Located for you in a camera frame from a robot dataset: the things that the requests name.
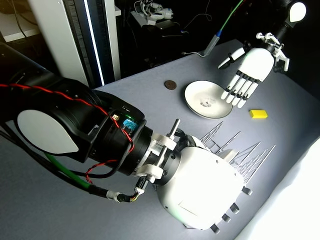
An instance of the white plate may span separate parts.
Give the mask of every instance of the white plate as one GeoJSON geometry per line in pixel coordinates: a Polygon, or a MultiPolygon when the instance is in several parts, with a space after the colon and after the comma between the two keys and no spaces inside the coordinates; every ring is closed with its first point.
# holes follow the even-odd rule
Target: white plate
{"type": "Polygon", "coordinates": [[[224,89],[210,81],[194,81],[185,91],[184,97],[189,108],[206,119],[220,119],[232,110],[232,104],[221,99],[224,89]]]}

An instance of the brown round object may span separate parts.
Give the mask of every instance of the brown round object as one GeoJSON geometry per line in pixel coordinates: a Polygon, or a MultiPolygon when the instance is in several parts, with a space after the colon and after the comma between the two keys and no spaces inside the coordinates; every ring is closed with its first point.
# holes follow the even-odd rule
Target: brown round object
{"type": "Polygon", "coordinates": [[[177,84],[175,81],[167,80],[164,82],[164,85],[169,90],[175,90],[177,88],[177,84]]]}

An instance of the green cable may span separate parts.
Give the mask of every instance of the green cable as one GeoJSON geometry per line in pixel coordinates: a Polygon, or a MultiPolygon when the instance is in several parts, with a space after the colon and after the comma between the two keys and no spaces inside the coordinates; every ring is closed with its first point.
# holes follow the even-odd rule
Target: green cable
{"type": "Polygon", "coordinates": [[[82,187],[88,189],[90,187],[90,184],[82,180],[80,177],[75,175],[72,171],[67,169],[65,166],[63,166],[60,162],[56,160],[56,158],[48,153],[44,153],[45,156],[49,159],[49,161],[55,165],[61,172],[63,172],[65,175],[67,175],[69,178],[80,184],[82,187]]]}
{"type": "Polygon", "coordinates": [[[227,22],[229,21],[229,19],[231,18],[232,14],[234,14],[234,12],[237,10],[237,8],[240,6],[240,4],[243,2],[244,0],[240,0],[239,3],[237,4],[237,6],[235,6],[235,8],[232,10],[232,12],[230,13],[230,15],[228,16],[228,18],[225,20],[224,24],[222,25],[220,31],[222,31],[225,26],[227,25],[227,22]]]}

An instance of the yellow eraser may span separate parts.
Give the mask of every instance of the yellow eraser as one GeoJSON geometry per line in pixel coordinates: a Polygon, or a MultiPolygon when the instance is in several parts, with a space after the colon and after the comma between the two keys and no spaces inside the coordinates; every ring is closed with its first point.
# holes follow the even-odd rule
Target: yellow eraser
{"type": "Polygon", "coordinates": [[[265,110],[250,110],[249,113],[253,119],[266,119],[268,117],[265,110]]]}

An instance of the light strip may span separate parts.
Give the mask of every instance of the light strip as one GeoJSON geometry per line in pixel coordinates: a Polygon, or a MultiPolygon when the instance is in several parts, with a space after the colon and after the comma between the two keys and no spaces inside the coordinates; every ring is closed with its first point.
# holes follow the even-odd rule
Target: light strip
{"type": "Polygon", "coordinates": [[[88,23],[89,23],[90,35],[91,35],[91,39],[92,39],[92,43],[93,43],[95,59],[96,59],[96,62],[98,64],[101,83],[102,83],[102,86],[104,86],[105,85],[105,81],[104,81],[104,77],[102,75],[102,70],[101,70],[101,65],[100,65],[100,61],[99,61],[99,55],[98,55],[98,50],[97,50],[97,46],[96,46],[94,30],[93,30],[92,23],[91,23],[88,0],[84,0],[84,7],[85,7],[86,18],[88,19],[88,23]]]}

